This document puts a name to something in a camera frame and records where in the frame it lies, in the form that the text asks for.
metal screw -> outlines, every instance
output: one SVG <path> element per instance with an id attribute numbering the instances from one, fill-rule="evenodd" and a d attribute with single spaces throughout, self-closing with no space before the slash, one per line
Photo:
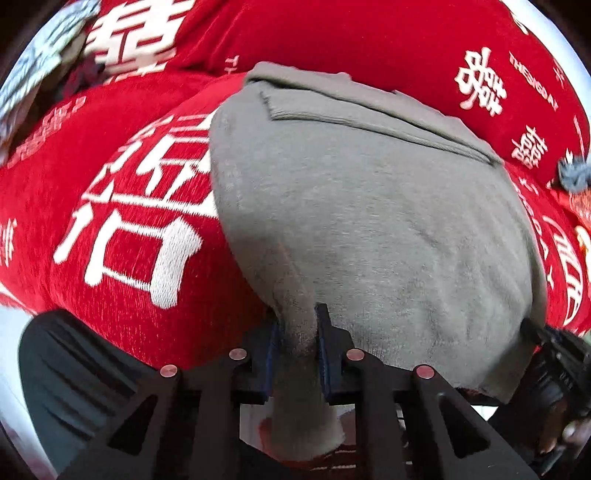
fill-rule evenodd
<path id="1" fill-rule="evenodd" d="M 176 365 L 164 365 L 160 369 L 160 375 L 164 378 L 174 377 L 178 373 L 178 367 Z"/>
<path id="2" fill-rule="evenodd" d="M 435 370 L 428 365 L 420 365 L 417 367 L 417 375 L 425 380 L 435 377 Z"/>
<path id="3" fill-rule="evenodd" d="M 246 350 L 244 348 L 235 348 L 234 350 L 230 350 L 230 358 L 232 360 L 244 360 L 246 358 Z"/>
<path id="4" fill-rule="evenodd" d="M 359 360 L 363 360 L 365 357 L 365 353 L 363 350 L 359 350 L 358 348 L 352 348 L 351 350 L 347 350 L 347 358 L 352 360 L 353 362 L 358 362 Z"/>

gray towel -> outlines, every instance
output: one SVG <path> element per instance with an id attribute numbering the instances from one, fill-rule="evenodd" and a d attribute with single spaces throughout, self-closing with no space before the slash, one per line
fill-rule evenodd
<path id="1" fill-rule="evenodd" d="M 583 157 L 571 157 L 571 162 L 566 159 L 558 163 L 558 178 L 562 188 L 569 193 L 581 193 L 591 184 L 591 163 Z"/>
<path id="2" fill-rule="evenodd" d="M 320 398 L 314 302 L 385 363 L 434 366 L 508 400 L 544 323 L 546 286 L 527 213 L 490 146 L 458 119 L 344 76 L 259 64 L 210 130 L 222 228 L 282 322 L 278 456 L 336 447 Z"/>

black clamp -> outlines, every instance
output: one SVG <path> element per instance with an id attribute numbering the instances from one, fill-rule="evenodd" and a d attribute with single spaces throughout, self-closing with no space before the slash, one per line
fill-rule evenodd
<path id="1" fill-rule="evenodd" d="M 384 365 L 331 324 L 326 305 L 316 313 L 326 401 L 355 404 L 359 479 L 538 478 L 432 367 Z M 163 367 L 59 480 L 303 480 L 239 440 L 240 405 L 267 401 L 279 341 L 268 322 L 202 367 Z"/>

triangular cutout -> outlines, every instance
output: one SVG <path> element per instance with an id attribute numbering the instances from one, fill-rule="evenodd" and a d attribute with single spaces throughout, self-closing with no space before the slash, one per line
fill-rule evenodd
<path id="1" fill-rule="evenodd" d="M 150 395 L 133 412 L 117 432 L 111 438 L 109 447 L 129 455 L 138 456 L 142 451 L 142 445 L 158 404 L 158 397 Z"/>
<path id="2" fill-rule="evenodd" d="M 445 396 L 441 397 L 439 408 L 445 421 L 447 434 L 452 441 L 453 451 L 458 458 L 465 458 L 490 446 L 489 441 Z"/>

red fabric with white text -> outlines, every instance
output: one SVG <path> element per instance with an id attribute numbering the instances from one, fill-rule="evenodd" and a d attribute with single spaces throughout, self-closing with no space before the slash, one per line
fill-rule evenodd
<path id="1" fill-rule="evenodd" d="M 241 84 L 215 80 L 125 142 L 80 192 L 53 255 L 59 305 L 153 367 L 210 360 L 265 313 L 226 244 L 209 180 L 208 124 Z"/>
<path id="2" fill-rule="evenodd" d="M 567 149 L 589 151 L 568 79 L 499 0 L 103 0 L 87 52 L 116 79 L 164 68 L 224 75 L 262 60 L 348 72 L 459 117 L 542 185 Z"/>
<path id="3" fill-rule="evenodd" d="M 53 251 L 81 193 L 112 153 L 212 80 L 168 73 L 87 90 L 53 108 L 0 168 L 0 294 L 32 312 L 54 308 Z"/>
<path id="4" fill-rule="evenodd" d="M 546 323 L 585 333 L 591 329 L 591 300 L 587 252 L 577 237 L 578 225 L 525 168 L 507 164 L 506 169 L 538 239 L 548 291 Z"/>

